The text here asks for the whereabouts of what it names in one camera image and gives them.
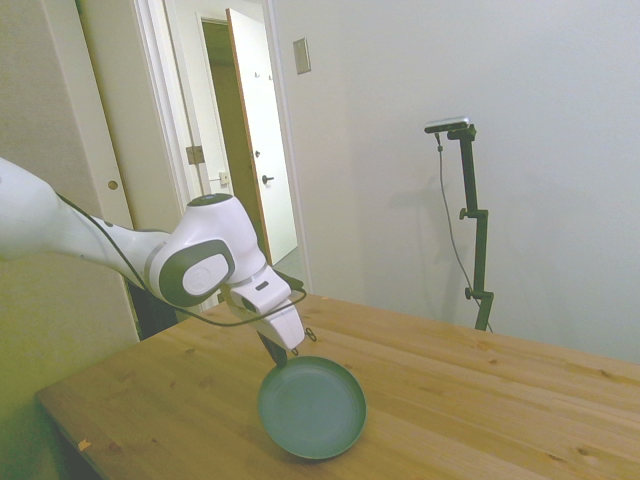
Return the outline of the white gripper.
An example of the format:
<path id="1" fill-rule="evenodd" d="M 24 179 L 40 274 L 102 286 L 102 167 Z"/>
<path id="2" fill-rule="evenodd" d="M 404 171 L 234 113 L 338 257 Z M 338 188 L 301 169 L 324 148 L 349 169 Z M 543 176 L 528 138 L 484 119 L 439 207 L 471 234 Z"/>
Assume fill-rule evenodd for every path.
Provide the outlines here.
<path id="1" fill-rule="evenodd" d="M 299 356 L 305 337 L 298 311 L 289 299 L 292 291 L 279 277 L 264 277 L 243 285 L 222 285 L 222 294 L 231 312 L 249 321 L 278 368 L 288 363 L 286 350 Z"/>

